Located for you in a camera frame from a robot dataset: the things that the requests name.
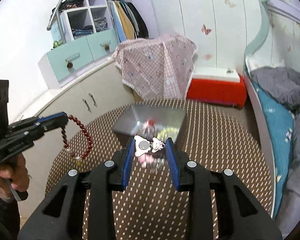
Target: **pink checkered cloth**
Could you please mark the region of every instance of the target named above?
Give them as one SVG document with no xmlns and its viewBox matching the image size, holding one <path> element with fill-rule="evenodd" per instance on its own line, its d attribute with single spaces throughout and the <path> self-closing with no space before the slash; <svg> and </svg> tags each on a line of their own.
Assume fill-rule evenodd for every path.
<svg viewBox="0 0 300 240">
<path fill-rule="evenodd" d="M 192 79 L 192 56 L 197 46 L 180 34 L 156 39 L 127 40 L 113 58 L 122 70 L 122 82 L 143 99 L 186 98 Z"/>
</svg>

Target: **blue bedsheet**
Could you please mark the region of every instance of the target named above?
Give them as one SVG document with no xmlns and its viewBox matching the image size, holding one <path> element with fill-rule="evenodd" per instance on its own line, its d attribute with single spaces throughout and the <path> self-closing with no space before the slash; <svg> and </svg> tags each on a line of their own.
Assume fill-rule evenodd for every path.
<svg viewBox="0 0 300 240">
<path fill-rule="evenodd" d="M 294 114 L 268 96 L 258 84 L 252 81 L 252 85 L 258 94 L 266 118 L 274 153 L 277 177 L 273 216 L 275 219 L 287 181 L 289 166 L 293 158 L 293 145 L 290 135 L 292 136 Z"/>
</svg>

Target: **blue gripper pad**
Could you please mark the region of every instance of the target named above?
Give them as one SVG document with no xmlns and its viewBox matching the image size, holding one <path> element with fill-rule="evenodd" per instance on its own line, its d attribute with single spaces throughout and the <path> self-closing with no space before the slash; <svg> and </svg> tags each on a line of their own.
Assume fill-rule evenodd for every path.
<svg viewBox="0 0 300 240">
<path fill-rule="evenodd" d="M 129 148 L 127 150 L 127 155 L 124 161 L 124 166 L 122 169 L 122 182 L 121 186 L 125 190 L 129 184 L 130 174 L 133 164 L 134 154 L 136 152 L 136 141 L 134 138 L 131 139 Z"/>
<path fill-rule="evenodd" d="M 174 153 L 175 153 L 174 146 L 173 146 L 173 143 L 172 143 L 172 145 L 171 145 L 171 143 L 172 143 L 172 139 L 171 138 L 167 139 L 165 150 L 166 150 L 166 156 L 167 156 L 168 165 L 169 165 L 169 169 L 170 169 L 170 176 L 171 176 L 172 184 L 178 191 L 179 187 L 180 187 L 179 168 L 177 166 L 177 161 L 174 156 Z"/>
</svg>

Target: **metal railing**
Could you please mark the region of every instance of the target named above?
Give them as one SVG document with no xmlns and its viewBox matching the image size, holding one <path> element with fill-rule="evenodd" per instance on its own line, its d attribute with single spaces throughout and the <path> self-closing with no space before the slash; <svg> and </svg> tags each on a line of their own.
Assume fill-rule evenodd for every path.
<svg viewBox="0 0 300 240">
<path fill-rule="evenodd" d="M 58 24 L 58 29 L 59 29 L 59 32 L 60 32 L 60 36 L 61 36 L 61 41 L 63 42 L 63 44 L 66 44 L 66 37 L 65 37 L 65 34 L 63 32 L 63 29 L 62 29 L 62 24 L 61 24 L 61 19 L 60 19 L 60 13 L 59 13 L 59 8 L 60 8 L 60 5 L 62 3 L 63 0 L 59 0 L 57 5 L 56 5 L 56 8 L 55 10 L 53 11 L 52 13 L 52 16 L 51 16 L 51 19 L 50 19 L 50 22 L 47 26 L 47 31 L 50 31 L 51 30 L 51 27 L 52 27 L 52 24 L 53 24 L 53 19 L 54 17 L 57 18 L 57 24 Z"/>
</svg>

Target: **white bed frame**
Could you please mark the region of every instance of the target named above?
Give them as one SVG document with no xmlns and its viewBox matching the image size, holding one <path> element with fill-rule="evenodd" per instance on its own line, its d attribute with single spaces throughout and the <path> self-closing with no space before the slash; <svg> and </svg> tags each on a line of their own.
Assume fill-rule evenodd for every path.
<svg viewBox="0 0 300 240">
<path fill-rule="evenodd" d="M 248 92 L 248 95 L 249 95 L 249 98 L 250 98 L 250 101 L 251 101 L 251 104 L 253 107 L 253 112 L 256 117 L 263 157 L 266 161 L 266 164 L 269 167 L 269 171 L 271 174 L 272 206 L 271 206 L 270 216 L 271 216 L 271 218 L 273 218 L 274 202 L 275 202 L 275 194 L 276 194 L 276 192 L 275 192 L 276 174 L 275 174 L 274 154 L 273 154 L 271 138 L 270 138 L 268 126 L 266 123 L 266 118 L 265 118 L 265 115 L 263 114 L 262 106 L 259 101 L 259 97 L 251 83 L 250 78 L 247 76 L 247 74 L 245 72 L 243 73 L 243 80 L 244 80 L 244 84 L 247 88 L 247 92 Z"/>
<path fill-rule="evenodd" d="M 258 51 L 266 41 L 269 32 L 269 27 L 270 27 L 270 21 L 268 17 L 268 5 L 267 5 L 268 1 L 270 0 L 259 0 L 260 9 L 261 9 L 261 26 L 255 39 L 250 44 L 247 45 L 247 48 L 244 53 L 244 59 L 247 56 L 253 55 L 256 51 Z M 242 73 L 243 80 L 247 88 L 247 92 L 256 117 L 259 136 L 260 136 L 261 150 L 263 152 L 264 159 L 269 167 L 269 171 L 271 175 L 272 206 L 271 206 L 270 215 L 273 218 L 275 196 L 276 196 L 276 170 L 275 170 L 273 147 L 271 143 L 268 126 L 266 123 L 266 118 L 264 116 L 259 97 L 251 83 L 249 76 L 245 72 L 246 69 L 245 61 L 243 63 L 243 66 L 244 66 L 244 71 Z"/>
</svg>

